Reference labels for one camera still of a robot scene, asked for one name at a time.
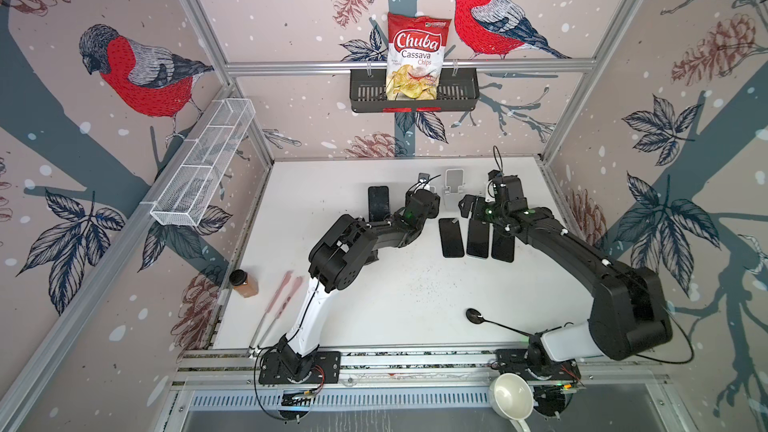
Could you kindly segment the black phone with sticker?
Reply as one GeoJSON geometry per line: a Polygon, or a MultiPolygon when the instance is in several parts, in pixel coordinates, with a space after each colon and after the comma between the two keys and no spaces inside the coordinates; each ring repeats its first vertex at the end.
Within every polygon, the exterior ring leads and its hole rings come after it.
{"type": "Polygon", "coordinates": [[[444,258],[462,258],[465,247],[458,218],[440,218],[438,221],[441,249],[444,258]]]}

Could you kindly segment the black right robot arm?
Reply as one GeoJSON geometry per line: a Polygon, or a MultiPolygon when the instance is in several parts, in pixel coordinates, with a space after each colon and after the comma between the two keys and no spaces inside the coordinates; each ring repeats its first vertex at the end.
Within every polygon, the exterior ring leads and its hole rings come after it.
{"type": "Polygon", "coordinates": [[[531,352],[544,362],[597,356],[621,361],[672,340],[672,321],[655,272],[607,258],[569,232],[550,209],[529,207],[519,177],[498,170],[489,177],[493,199],[467,194],[458,202],[461,215],[546,254],[593,299],[587,321],[534,334],[531,352]]]}

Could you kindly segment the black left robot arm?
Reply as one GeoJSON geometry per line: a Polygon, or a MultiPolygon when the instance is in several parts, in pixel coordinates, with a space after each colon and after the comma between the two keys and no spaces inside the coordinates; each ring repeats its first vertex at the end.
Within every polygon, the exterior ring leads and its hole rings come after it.
{"type": "Polygon", "coordinates": [[[294,325],[275,344],[274,352],[291,379],[310,374],[330,306],[364,266],[383,248],[404,248],[438,216],[440,197],[420,188],[405,195],[405,206],[383,221],[366,222],[344,214],[328,229],[308,256],[310,281],[294,325]]]}

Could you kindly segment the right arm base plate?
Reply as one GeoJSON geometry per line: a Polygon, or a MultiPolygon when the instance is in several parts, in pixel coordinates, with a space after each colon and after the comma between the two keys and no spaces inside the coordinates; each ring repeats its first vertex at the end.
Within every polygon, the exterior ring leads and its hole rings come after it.
{"type": "Polygon", "coordinates": [[[530,358],[526,349],[502,348],[494,351],[492,368],[500,373],[514,373],[526,381],[576,382],[581,372],[575,361],[553,362],[530,358]]]}

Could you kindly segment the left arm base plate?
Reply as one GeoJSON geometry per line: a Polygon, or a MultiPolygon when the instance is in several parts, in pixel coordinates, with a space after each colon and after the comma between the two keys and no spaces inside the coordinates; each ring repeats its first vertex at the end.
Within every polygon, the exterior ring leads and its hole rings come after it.
{"type": "Polygon", "coordinates": [[[291,350],[266,352],[257,367],[260,385],[337,384],[341,368],[338,351],[315,351],[301,357],[291,350]]]}

